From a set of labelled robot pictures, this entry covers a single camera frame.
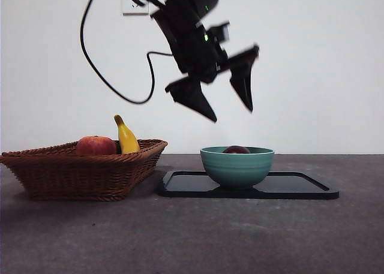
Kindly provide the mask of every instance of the tabletop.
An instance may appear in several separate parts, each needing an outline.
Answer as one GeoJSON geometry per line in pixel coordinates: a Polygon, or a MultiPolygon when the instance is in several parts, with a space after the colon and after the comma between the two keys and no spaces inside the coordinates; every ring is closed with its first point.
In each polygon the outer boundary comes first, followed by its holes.
{"type": "Polygon", "coordinates": [[[275,155],[333,200],[161,197],[172,170],[200,155],[163,154],[122,201],[31,201],[2,166],[1,273],[383,273],[384,155],[275,155]]]}

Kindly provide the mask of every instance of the wicker basket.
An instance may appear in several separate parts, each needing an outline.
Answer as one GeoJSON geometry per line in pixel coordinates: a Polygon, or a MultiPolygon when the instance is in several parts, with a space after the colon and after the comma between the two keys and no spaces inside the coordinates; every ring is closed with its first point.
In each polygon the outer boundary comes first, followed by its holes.
{"type": "Polygon", "coordinates": [[[4,152],[0,163],[12,171],[31,200],[118,201],[155,170],[168,144],[158,139],[138,142],[141,151],[129,154],[76,155],[75,141],[4,152]]]}

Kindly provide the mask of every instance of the red apple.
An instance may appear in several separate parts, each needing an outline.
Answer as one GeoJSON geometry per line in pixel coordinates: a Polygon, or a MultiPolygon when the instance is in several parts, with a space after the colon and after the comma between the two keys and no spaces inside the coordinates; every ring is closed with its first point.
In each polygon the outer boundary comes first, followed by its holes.
{"type": "Polygon", "coordinates": [[[233,145],[233,146],[229,146],[227,149],[225,149],[223,151],[223,153],[244,153],[244,154],[249,154],[251,152],[246,147],[233,145]]]}
{"type": "Polygon", "coordinates": [[[105,136],[85,136],[77,142],[78,155],[113,155],[116,154],[116,143],[105,136]]]}

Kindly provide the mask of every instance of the wall socket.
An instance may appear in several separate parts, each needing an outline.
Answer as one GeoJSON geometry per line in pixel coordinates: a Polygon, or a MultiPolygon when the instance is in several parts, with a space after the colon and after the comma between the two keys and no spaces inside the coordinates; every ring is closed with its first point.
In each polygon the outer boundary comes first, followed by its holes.
{"type": "Polygon", "coordinates": [[[132,16],[132,15],[148,15],[149,14],[149,4],[141,7],[134,3],[132,0],[121,0],[122,15],[132,16]]]}

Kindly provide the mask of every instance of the teal bowl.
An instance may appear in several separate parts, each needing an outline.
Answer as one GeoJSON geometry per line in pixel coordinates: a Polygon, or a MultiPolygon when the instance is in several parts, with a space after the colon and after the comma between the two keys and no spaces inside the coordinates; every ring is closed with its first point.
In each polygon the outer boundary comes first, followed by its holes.
{"type": "Polygon", "coordinates": [[[268,175],[274,151],[247,147],[251,153],[223,153],[227,146],[200,150],[207,175],[223,188],[246,189],[258,184],[268,175]]]}

